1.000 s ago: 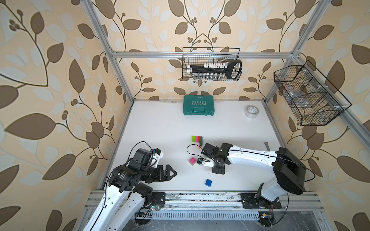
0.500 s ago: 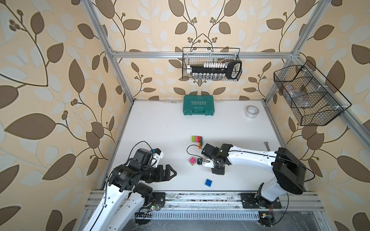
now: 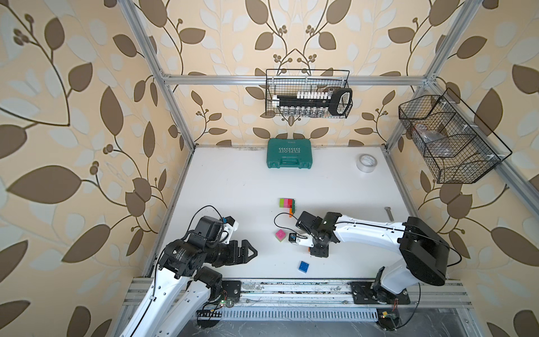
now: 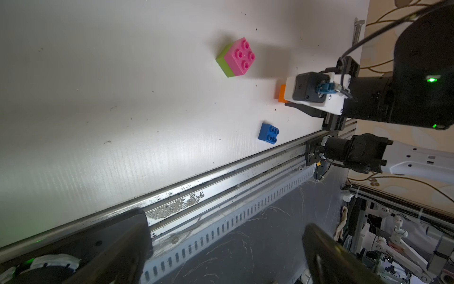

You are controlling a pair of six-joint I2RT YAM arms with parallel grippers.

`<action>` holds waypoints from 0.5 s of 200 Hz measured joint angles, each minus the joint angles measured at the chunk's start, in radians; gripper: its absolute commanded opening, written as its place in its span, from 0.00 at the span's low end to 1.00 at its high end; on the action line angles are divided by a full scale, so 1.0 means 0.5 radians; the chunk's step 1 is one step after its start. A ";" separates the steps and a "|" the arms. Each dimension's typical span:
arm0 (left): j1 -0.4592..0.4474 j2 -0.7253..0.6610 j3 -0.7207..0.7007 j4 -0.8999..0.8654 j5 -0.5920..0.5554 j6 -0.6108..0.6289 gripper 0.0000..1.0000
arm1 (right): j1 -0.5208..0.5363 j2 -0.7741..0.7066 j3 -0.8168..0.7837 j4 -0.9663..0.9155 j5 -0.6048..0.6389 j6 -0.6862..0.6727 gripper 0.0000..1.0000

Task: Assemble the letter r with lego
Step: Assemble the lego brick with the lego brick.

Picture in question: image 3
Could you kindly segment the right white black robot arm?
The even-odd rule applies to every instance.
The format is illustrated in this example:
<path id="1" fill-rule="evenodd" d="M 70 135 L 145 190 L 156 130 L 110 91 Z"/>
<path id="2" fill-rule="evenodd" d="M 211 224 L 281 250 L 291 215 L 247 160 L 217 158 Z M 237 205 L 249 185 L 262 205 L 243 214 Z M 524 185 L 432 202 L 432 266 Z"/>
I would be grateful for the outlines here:
<path id="1" fill-rule="evenodd" d="M 399 254 L 399 259 L 381 267 L 371 285 L 363 290 L 368 299 L 378 303 L 397 299 L 415 284 L 443 286 L 446 283 L 453 248 L 417 217 L 410 216 L 401 223 L 380 223 L 336 212 L 320 218 L 304 211 L 296 227 L 303 233 L 292 230 L 289 241 L 308 247 L 310 254 L 318 258 L 329 257 L 331 243 L 367 244 Z"/>

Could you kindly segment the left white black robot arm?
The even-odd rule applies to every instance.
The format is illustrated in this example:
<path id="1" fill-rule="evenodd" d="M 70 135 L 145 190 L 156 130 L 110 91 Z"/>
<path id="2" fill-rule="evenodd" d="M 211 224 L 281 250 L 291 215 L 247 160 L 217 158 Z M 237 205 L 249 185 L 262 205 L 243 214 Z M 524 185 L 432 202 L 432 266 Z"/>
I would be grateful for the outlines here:
<path id="1" fill-rule="evenodd" d="M 232 239 L 238 227 L 230 216 L 204 216 L 184 237 L 167 244 L 122 336 L 177 336 L 205 305 L 224 298 L 217 269 L 247 264 L 258 255 L 248 240 Z"/>

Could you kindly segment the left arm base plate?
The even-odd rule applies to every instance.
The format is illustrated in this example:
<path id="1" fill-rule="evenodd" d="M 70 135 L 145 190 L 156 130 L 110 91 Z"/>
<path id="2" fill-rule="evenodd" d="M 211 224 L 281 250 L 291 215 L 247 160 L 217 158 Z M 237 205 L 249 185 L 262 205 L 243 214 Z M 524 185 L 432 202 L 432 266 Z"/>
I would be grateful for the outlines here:
<path id="1" fill-rule="evenodd" d="M 211 285 L 204 285 L 204 289 L 209 291 L 209 303 L 224 300 L 231 303 L 238 303 L 241 297 L 241 285 L 239 280 L 225 280 Z"/>

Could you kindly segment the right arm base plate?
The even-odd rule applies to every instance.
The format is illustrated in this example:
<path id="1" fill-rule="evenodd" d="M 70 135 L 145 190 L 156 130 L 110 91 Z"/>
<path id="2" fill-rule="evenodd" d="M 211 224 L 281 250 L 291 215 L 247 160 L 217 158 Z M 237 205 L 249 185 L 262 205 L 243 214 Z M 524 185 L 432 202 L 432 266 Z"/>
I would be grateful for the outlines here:
<path id="1" fill-rule="evenodd" d="M 351 282 L 350 288 L 355 305 L 409 305 L 411 300 L 406 289 L 395 295 L 379 288 L 375 290 L 372 282 Z"/>

